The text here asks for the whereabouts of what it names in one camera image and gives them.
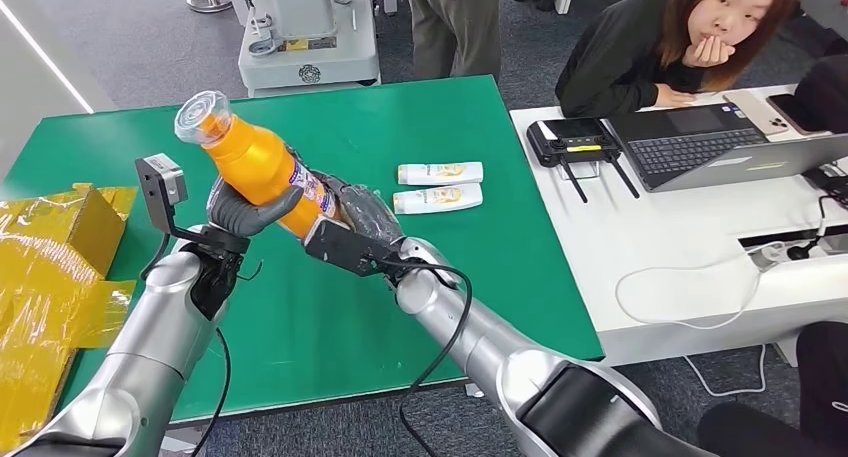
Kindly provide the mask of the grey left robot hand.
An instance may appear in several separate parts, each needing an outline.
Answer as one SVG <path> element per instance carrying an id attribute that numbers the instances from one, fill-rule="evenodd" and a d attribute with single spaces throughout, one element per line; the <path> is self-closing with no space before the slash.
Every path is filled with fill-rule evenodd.
<path id="1" fill-rule="evenodd" d="M 206 204 L 210 224 L 239 237 L 252 237 L 289 214 L 303 196 L 303 189 L 291 186 L 266 204 L 256 205 L 218 176 Z"/>

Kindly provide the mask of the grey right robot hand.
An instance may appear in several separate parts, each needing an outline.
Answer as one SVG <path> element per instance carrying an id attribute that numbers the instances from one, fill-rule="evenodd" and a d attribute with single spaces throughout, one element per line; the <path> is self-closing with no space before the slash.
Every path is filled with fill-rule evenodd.
<path id="1" fill-rule="evenodd" d="M 335 197 L 338 218 L 351 230 L 389 246 L 405 237 L 396 216 L 375 191 L 329 173 L 314 170 L 313 174 Z"/>

